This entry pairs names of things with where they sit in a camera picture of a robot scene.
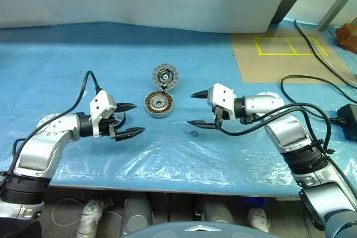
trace gray floor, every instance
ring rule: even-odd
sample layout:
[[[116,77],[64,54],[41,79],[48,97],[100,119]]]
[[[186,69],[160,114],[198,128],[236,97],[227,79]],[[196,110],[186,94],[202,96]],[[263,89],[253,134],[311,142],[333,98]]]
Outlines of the gray floor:
[[[104,199],[113,197],[114,205],[108,207],[108,211],[123,212],[125,199],[129,192],[119,191],[95,191],[85,190],[86,200],[91,198]],[[40,217],[44,238],[70,238],[75,237],[78,224],[60,227],[54,224],[51,213],[57,201],[64,198],[74,198],[84,202],[84,196],[80,189],[51,188],[46,194],[45,209]],[[170,221],[198,220],[193,207],[199,203],[200,196],[151,193],[154,224],[167,222],[168,208],[170,205]],[[247,212],[249,206],[239,197],[220,197],[230,204],[230,211],[236,224],[247,226]],[[83,206],[73,201],[62,201],[54,210],[54,219],[58,224],[69,224],[80,218]],[[324,232],[316,230],[309,219],[304,217],[303,207],[299,201],[277,201],[273,198],[268,200],[266,207],[268,219],[271,222],[270,233],[282,238],[324,238]],[[120,217],[111,213],[103,213],[98,226],[97,238],[119,237]]]

